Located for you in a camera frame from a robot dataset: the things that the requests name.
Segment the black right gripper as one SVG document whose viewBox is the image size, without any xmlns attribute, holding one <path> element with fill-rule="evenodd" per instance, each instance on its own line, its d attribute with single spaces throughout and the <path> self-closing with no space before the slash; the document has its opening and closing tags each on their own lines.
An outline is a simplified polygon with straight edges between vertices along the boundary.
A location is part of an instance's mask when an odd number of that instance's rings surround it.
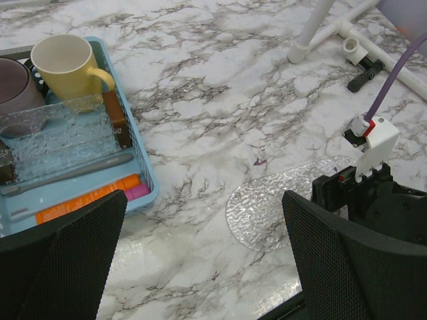
<svg viewBox="0 0 427 320">
<path fill-rule="evenodd" d="M 348 219 L 377 233 L 426 245 L 426 192 L 397 183 L 387 164 L 356 180 L 356 167 L 312 181 L 311 202 L 335 212 L 346 206 Z"/>
</svg>

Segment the mauve mug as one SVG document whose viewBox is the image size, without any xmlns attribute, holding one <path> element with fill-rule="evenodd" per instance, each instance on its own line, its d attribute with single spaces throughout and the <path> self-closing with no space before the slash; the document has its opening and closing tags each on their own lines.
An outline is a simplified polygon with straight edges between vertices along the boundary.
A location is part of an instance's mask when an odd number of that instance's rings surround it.
<svg viewBox="0 0 427 320">
<path fill-rule="evenodd" d="M 45 106 L 45 99 L 37 89 L 30 70 L 22 63 L 1 58 L 1 116 L 24 111 L 24 120 L 32 120 L 39 127 L 44 119 L 27 110 Z"/>
</svg>

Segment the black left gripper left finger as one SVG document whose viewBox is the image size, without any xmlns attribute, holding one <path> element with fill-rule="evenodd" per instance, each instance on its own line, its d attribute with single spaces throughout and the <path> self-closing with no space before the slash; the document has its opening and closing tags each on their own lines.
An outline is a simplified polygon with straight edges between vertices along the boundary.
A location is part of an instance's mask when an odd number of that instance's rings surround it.
<svg viewBox="0 0 427 320">
<path fill-rule="evenodd" d="M 116 190 L 1 238 L 1 318 L 95 319 L 126 207 Z"/>
</svg>

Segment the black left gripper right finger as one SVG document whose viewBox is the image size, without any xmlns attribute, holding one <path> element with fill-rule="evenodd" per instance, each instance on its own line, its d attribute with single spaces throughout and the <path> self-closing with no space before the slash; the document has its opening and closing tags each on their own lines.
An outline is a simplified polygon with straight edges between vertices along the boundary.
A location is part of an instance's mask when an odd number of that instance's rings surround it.
<svg viewBox="0 0 427 320">
<path fill-rule="evenodd" d="M 293 191 L 286 228 L 310 319 L 425 319 L 426 247 L 341 218 Z"/>
</svg>

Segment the yellow mug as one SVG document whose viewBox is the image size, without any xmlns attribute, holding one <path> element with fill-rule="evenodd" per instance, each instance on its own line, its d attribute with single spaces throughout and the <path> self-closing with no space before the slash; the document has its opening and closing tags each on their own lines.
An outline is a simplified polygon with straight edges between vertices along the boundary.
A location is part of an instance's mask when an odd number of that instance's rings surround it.
<svg viewBox="0 0 427 320">
<path fill-rule="evenodd" d="M 114 78 L 98 67 L 89 42 L 76 35 L 41 40 L 32 48 L 30 59 L 50 90 L 80 113 L 102 102 L 104 85 L 109 91 L 116 87 Z"/>
</svg>

